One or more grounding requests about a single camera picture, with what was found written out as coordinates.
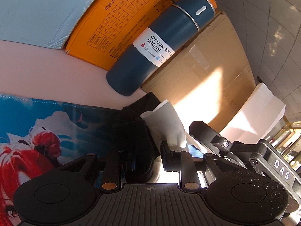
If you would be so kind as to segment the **white black-trimmed t-shirt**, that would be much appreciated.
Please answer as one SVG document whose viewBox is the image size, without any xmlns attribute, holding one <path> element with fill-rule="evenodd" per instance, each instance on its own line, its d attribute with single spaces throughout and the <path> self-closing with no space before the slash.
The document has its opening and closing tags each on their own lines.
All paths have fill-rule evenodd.
<svg viewBox="0 0 301 226">
<path fill-rule="evenodd" d="M 188 134 L 168 100 L 161 102 L 150 92 L 123 107 L 112 127 L 127 183 L 180 182 L 177 171 L 164 171 L 160 152 L 163 141 L 176 153 L 188 151 Z"/>
</svg>

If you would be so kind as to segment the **white paper box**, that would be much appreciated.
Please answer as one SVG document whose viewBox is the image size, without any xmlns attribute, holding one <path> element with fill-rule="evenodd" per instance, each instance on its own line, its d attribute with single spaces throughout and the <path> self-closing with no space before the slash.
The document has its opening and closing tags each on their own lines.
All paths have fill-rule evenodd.
<svg viewBox="0 0 301 226">
<path fill-rule="evenodd" d="M 220 134 L 231 142 L 257 143 L 284 116 L 285 108 L 286 105 L 260 83 Z"/>
</svg>

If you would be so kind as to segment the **brown cardboard box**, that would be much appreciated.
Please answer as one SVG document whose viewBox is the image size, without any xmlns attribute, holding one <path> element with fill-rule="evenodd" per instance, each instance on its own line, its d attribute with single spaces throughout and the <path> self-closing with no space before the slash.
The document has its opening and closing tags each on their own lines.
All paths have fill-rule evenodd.
<svg viewBox="0 0 301 226">
<path fill-rule="evenodd" d="M 221 11 L 142 85 L 145 92 L 171 102 L 185 129 L 200 120 L 217 132 L 255 87 L 240 39 Z"/>
</svg>

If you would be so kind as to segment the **anime print desk mat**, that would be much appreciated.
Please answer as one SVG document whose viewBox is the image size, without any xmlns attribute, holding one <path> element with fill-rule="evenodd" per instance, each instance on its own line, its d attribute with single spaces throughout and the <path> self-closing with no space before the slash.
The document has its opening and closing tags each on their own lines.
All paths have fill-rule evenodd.
<svg viewBox="0 0 301 226">
<path fill-rule="evenodd" d="M 87 153 L 110 150 L 118 111 L 1 94 L 1 225 L 18 225 L 23 183 Z"/>
</svg>

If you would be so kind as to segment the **dark blue vacuum bottle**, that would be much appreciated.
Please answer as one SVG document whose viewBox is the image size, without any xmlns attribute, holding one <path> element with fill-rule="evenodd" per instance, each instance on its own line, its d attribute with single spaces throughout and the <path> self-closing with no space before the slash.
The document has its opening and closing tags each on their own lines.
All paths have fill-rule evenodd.
<svg viewBox="0 0 301 226">
<path fill-rule="evenodd" d="M 155 19 L 106 74 L 119 94 L 131 96 L 215 16 L 209 0 L 178 0 Z"/>
</svg>

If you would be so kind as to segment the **orange size-chart box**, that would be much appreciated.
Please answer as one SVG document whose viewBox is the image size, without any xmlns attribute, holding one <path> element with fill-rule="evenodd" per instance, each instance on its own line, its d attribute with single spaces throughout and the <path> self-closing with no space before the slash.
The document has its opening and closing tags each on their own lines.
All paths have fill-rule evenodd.
<svg viewBox="0 0 301 226">
<path fill-rule="evenodd" d="M 209 1 L 217 7 L 215 0 Z M 65 51 L 109 70 L 172 3 L 172 0 L 95 0 L 72 31 Z"/>
</svg>

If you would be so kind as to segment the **light blue printed box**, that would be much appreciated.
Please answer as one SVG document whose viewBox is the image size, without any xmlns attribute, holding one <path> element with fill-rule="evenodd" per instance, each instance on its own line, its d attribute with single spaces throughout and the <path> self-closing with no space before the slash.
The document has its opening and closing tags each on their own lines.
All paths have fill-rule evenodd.
<svg viewBox="0 0 301 226">
<path fill-rule="evenodd" d="M 1 0 L 1 40 L 61 49 L 95 0 Z"/>
</svg>

